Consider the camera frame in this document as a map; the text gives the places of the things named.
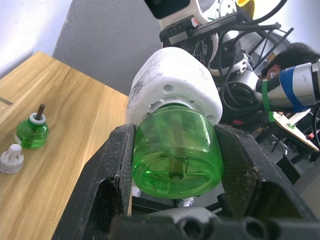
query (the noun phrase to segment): white bottle cap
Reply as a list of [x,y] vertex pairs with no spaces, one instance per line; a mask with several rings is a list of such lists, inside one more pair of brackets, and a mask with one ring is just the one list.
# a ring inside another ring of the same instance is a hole
[[0,157],[0,171],[5,174],[16,173],[22,168],[24,159],[22,147],[19,144],[12,144]]

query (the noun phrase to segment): person's black hair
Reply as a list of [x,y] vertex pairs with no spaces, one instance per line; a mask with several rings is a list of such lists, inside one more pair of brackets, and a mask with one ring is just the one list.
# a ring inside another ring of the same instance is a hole
[[262,76],[266,76],[269,69],[271,69],[274,65],[279,65],[280,68],[284,70],[301,64],[314,64],[319,59],[320,54],[315,52],[311,47],[304,43],[296,42],[275,56],[269,65],[262,70],[261,74]]

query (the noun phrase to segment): small green bottle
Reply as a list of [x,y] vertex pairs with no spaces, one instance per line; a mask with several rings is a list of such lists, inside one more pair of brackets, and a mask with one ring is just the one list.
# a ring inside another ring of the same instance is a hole
[[45,106],[40,105],[38,112],[34,112],[29,118],[19,123],[14,141],[25,149],[35,149],[46,143],[49,135],[49,127],[46,117],[43,115]]
[[132,177],[149,195],[167,199],[199,196],[221,181],[223,171],[212,124],[186,106],[164,106],[136,130]]

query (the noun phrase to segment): blue tape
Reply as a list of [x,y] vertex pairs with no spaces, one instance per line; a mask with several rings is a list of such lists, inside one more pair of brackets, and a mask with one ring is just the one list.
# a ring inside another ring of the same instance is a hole
[[293,106],[293,111],[295,113],[303,112],[308,110],[309,107],[302,105],[301,102],[298,100],[294,93],[294,71],[295,66],[286,69],[285,71],[281,71],[279,75],[280,83],[283,88],[284,93],[286,94],[287,98],[291,101]]

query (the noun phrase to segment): wooden tabletop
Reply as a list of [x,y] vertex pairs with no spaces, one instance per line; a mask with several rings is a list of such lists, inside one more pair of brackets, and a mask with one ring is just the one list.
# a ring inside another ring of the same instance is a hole
[[37,52],[0,80],[0,154],[20,121],[45,104],[45,146],[23,149],[22,169],[0,173],[0,239],[52,237],[78,177],[115,127],[128,97]]
[[310,140],[307,140],[306,136],[297,128],[294,127],[293,129],[288,127],[288,123],[291,123],[288,118],[283,115],[280,115],[277,112],[273,113],[275,123],[281,127],[282,129],[286,130],[288,133],[293,135],[295,138],[303,142],[304,144],[308,145],[313,150],[319,152],[319,149],[314,145]]

